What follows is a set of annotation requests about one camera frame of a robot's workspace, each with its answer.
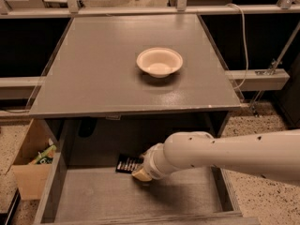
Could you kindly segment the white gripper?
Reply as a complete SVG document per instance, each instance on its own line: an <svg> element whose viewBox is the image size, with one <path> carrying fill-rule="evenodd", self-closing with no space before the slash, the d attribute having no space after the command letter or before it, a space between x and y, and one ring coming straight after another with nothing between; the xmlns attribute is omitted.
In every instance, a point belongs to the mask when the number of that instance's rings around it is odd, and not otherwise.
<svg viewBox="0 0 300 225"><path fill-rule="evenodd" d="M142 182L153 179L160 180L173 172L173 165L164 153L164 144L158 143L150 147L146 153L139 155L143 160L143 168L136 170L132 176Z"/></svg>

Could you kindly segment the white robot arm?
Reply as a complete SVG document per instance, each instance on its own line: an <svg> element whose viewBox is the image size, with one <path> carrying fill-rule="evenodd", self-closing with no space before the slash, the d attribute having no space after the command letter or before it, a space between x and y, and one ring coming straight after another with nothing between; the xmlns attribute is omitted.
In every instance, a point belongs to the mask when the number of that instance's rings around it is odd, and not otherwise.
<svg viewBox="0 0 300 225"><path fill-rule="evenodd" d="M269 180L296 184L300 180L300 130L215 138L207 132L176 132L149 148L132 173L140 181L172 173L215 167Z"/></svg>

